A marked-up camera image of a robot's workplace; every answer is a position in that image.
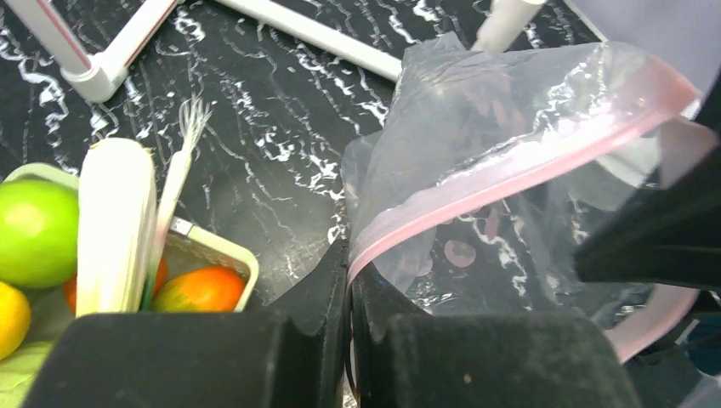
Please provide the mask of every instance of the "plastic bag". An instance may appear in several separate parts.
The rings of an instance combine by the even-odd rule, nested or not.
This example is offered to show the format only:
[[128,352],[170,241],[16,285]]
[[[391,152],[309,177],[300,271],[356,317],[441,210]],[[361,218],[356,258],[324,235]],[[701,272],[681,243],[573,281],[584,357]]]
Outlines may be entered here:
[[642,306],[652,285],[581,283],[571,252],[660,187],[658,129],[693,87],[617,42],[490,55],[445,35],[403,64],[383,131],[343,156],[349,280],[373,262],[434,315],[561,309],[608,328]]

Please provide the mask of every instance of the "black marble surface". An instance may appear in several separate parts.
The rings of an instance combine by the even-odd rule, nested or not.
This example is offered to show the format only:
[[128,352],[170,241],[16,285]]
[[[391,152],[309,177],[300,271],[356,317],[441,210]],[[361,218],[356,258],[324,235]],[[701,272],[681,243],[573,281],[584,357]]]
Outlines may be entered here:
[[[55,0],[91,52],[103,50],[140,0]],[[454,31],[470,45],[490,0],[281,0],[401,57],[410,44]],[[595,41],[551,1],[513,48]],[[83,101],[53,58],[0,4],[0,178],[27,162],[77,173],[104,137],[154,150],[158,183],[182,140],[179,104],[200,94],[213,117],[196,150],[177,215],[258,257],[255,307],[317,264],[345,233],[339,162],[345,145],[377,131],[394,84],[213,1],[171,14],[109,102]]]

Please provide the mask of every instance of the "lemon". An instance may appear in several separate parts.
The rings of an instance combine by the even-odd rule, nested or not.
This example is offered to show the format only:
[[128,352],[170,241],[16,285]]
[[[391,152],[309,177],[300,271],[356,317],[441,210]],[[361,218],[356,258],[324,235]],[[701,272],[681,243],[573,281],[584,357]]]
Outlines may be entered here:
[[12,354],[30,328],[30,304],[25,295],[0,282],[0,360]]

